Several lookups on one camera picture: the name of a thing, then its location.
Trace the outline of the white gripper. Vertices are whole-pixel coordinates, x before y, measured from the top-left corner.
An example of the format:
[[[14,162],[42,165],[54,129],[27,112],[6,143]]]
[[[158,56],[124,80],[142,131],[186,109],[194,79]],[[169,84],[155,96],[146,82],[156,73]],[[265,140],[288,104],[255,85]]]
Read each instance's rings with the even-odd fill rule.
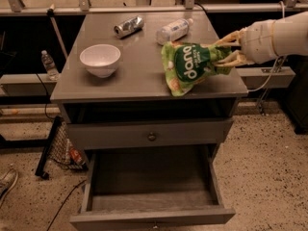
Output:
[[[219,46],[241,46],[226,58],[214,62],[216,67],[263,64],[277,58],[273,47],[274,20],[257,21],[245,29],[234,31],[215,42]]]

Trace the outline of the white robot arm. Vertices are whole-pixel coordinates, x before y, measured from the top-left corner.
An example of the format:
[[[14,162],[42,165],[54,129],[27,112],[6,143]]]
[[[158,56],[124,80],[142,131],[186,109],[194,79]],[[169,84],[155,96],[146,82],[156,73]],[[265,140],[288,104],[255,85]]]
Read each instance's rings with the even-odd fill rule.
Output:
[[[238,46],[216,67],[235,67],[265,62],[289,55],[308,55],[308,12],[274,20],[257,21],[216,42],[218,46]]]

